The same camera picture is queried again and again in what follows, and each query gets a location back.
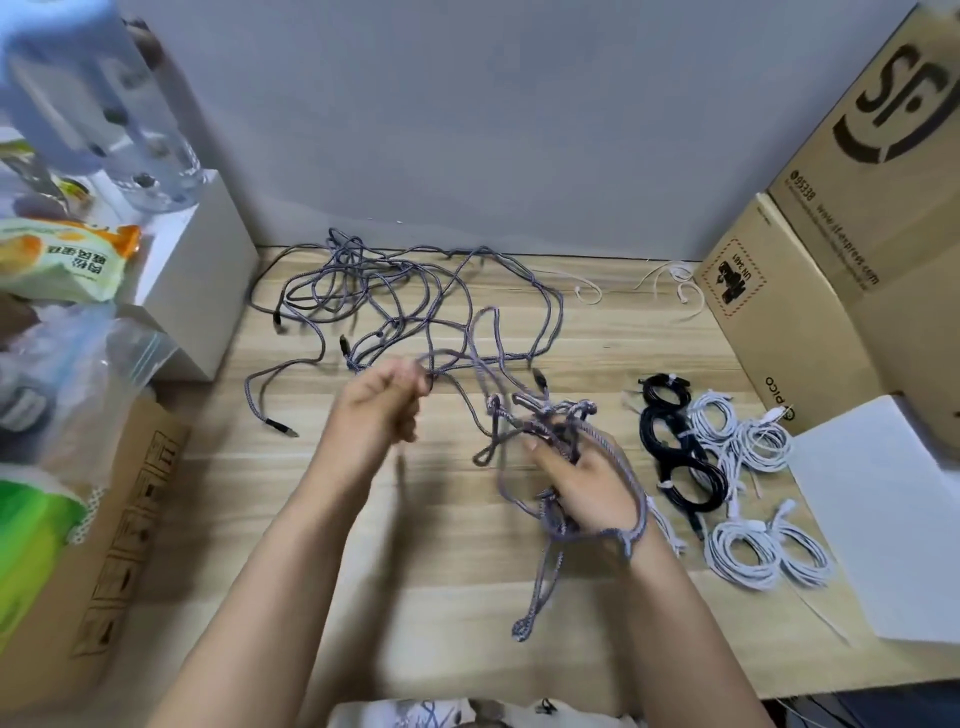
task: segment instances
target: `left forearm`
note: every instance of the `left forearm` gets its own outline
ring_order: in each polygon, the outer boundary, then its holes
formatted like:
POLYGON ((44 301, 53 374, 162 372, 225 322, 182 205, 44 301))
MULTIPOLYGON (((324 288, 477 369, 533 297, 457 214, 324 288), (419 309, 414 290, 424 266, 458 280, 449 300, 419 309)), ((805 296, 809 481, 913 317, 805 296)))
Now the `left forearm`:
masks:
POLYGON ((251 554, 152 728, 293 724, 356 516, 339 489, 308 478, 251 554))

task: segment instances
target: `wooden table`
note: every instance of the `wooden table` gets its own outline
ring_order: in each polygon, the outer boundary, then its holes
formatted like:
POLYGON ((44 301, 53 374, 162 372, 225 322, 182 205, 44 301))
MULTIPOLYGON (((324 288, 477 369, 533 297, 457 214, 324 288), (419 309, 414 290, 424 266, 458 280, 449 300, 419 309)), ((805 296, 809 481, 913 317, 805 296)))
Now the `wooden table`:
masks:
MULTIPOLYGON (((298 254, 276 266, 260 299, 275 300, 279 282, 307 261, 316 257, 298 254)), ((639 376, 674 372, 690 379, 697 392, 732 393, 742 416, 761 412, 708 310, 683 320, 696 303, 681 305, 668 276, 661 277, 656 298, 650 280, 632 291, 654 263, 547 257, 527 262, 575 272, 604 289, 596 306, 567 297, 561 338, 538 366, 554 394, 597 402, 594 421, 619 440, 651 492, 653 464, 639 442, 636 414, 620 395, 639 376)), ((542 320, 538 294, 497 266, 475 274, 475 301, 499 304, 508 349, 524 349, 542 320)), ((545 278, 565 291, 572 288, 569 280, 545 278)), ((585 290, 585 298, 591 295, 585 290)), ((447 316, 464 315, 456 301, 444 305, 447 316)), ((374 321, 367 309, 356 330, 369 330, 374 321)), ((333 396, 349 376, 336 346, 339 332, 331 327, 319 371, 295 368, 269 390, 268 412, 298 430, 299 439, 262 425, 244 400, 245 375, 317 349, 314 336, 296 328, 277 336, 269 315, 244 316, 215 385, 165 393, 194 431, 117 659, 90 700, 31 725, 142 724, 296 485, 333 396)), ((412 341, 403 350, 420 353, 423 346, 412 341)), ((463 382, 479 402, 469 373, 463 382)), ((374 696, 483 695, 525 704, 549 695, 613 715, 636 705, 624 627, 629 616, 593 546, 570 549, 562 583, 531 640, 511 639, 513 621, 527 609, 544 539, 532 519, 500 499, 493 472, 470 463, 484 444, 447 386, 424 402, 420 441, 406 448, 403 461, 388 458, 349 537, 306 724, 339 700, 374 696)), ((514 450, 510 460, 517 488, 538 490, 541 481, 523 454, 514 450)), ((792 497, 800 506, 791 520, 822 538, 789 473, 764 475, 760 482, 763 499, 744 498, 747 517, 767 519, 792 497)), ((681 536, 695 545, 685 522, 658 498, 681 536)), ((875 637, 842 576, 825 591, 805 595, 850 644, 785 580, 770 594, 747 593, 710 572, 696 547, 684 563, 763 697, 960 676, 960 649, 875 637)))

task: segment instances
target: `left hand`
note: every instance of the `left hand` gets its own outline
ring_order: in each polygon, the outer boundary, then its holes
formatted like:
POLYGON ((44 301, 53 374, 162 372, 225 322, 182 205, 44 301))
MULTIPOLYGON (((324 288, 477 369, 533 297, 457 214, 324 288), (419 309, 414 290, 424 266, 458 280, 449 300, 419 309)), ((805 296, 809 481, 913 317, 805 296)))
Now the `left hand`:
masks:
POLYGON ((355 376, 333 403, 309 480, 357 495, 362 506, 390 445, 417 440, 420 398, 429 391, 426 371, 412 359, 384 359, 355 376))

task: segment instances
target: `clear plastic bag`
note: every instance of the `clear plastic bag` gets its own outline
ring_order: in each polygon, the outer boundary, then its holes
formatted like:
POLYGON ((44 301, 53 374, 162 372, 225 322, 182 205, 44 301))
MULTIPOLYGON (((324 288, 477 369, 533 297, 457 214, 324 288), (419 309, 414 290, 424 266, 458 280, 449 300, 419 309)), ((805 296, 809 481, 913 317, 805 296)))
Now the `clear plastic bag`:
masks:
POLYGON ((114 318, 112 303, 49 305, 37 315, 40 323, 8 349, 52 405, 39 426, 5 437, 0 461, 37 466, 92 504, 109 485, 133 401, 177 346, 114 318))

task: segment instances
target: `right hand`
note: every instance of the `right hand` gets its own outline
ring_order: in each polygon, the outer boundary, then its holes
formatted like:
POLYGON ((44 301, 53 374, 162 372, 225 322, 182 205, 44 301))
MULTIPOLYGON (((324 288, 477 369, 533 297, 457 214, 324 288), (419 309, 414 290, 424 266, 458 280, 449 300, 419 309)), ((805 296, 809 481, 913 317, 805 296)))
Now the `right hand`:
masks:
MULTIPOLYGON (((612 445, 616 441, 602 433, 612 445)), ((539 437, 524 435, 530 459, 560 492, 564 510, 588 531, 629 530, 636 526, 636 503, 607 455, 586 437, 580 438, 580 460, 572 465, 539 437)))

